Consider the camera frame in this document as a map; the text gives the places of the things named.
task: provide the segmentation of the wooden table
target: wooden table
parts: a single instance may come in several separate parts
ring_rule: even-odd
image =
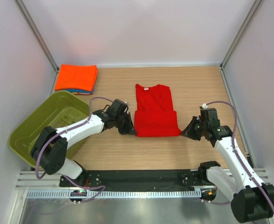
[[[89,101],[91,97],[103,96],[127,101],[133,119],[136,110],[135,84],[169,86],[181,130],[189,124],[192,116],[200,114],[199,106],[203,103],[229,101],[218,67],[99,69],[94,94],[81,98]],[[92,110],[102,109],[107,103],[96,99],[92,102]],[[222,104],[213,106],[221,124],[233,129],[231,108]],[[243,149],[238,132],[236,139]],[[73,159],[87,170],[190,169],[198,168],[201,162],[213,160],[227,167],[220,154],[205,139],[121,136],[116,128],[90,136]]]

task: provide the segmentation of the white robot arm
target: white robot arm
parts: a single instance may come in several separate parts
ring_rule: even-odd
[[[39,135],[30,154],[36,161],[45,143],[57,133],[59,137],[54,139],[43,152],[40,160],[41,167],[49,175],[59,173],[68,176],[78,185],[84,185],[86,170],[77,162],[66,158],[66,151],[78,141],[104,130],[116,127],[120,134],[136,135],[133,127],[128,105],[116,99],[111,106],[104,110],[97,110],[93,114],[70,126],[54,129],[50,126],[45,127]]]
[[[257,184],[266,192],[273,205],[274,186],[266,185],[255,174],[235,139],[235,148],[232,147],[232,131],[228,126],[221,126],[215,108],[200,107],[200,116],[193,117],[181,135],[193,140],[200,140],[204,136],[222,155],[232,176],[228,176],[215,161],[201,163],[198,170],[205,182],[216,185],[228,198],[232,212],[240,223],[273,216],[273,211]]]

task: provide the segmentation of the plastic basket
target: plastic basket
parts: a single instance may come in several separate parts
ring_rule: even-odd
[[[27,164],[35,168],[36,162],[30,156],[30,151],[42,129],[47,126],[58,128],[71,125],[88,115],[88,104],[68,91],[57,91],[10,134],[9,146]],[[86,138],[71,146],[66,157],[70,159],[85,141]]]

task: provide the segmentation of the stack of folded cloths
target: stack of folded cloths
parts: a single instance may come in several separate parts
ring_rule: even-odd
[[[62,64],[55,90],[67,90],[74,94],[92,94],[98,75],[96,65],[76,66]]]

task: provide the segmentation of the red t-shirt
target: red t-shirt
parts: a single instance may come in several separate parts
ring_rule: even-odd
[[[165,85],[143,87],[136,84],[137,110],[134,127],[139,137],[178,136],[177,114],[173,110],[170,88]]]

